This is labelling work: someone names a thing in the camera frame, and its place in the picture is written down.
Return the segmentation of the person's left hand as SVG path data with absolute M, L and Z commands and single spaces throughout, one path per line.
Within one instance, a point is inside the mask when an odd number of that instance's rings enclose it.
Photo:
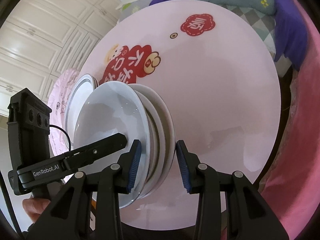
M 22 201 L 22 206 L 25 213 L 31 221 L 35 223 L 46 207 L 50 204 L 50 200 L 44 198 L 29 198 Z

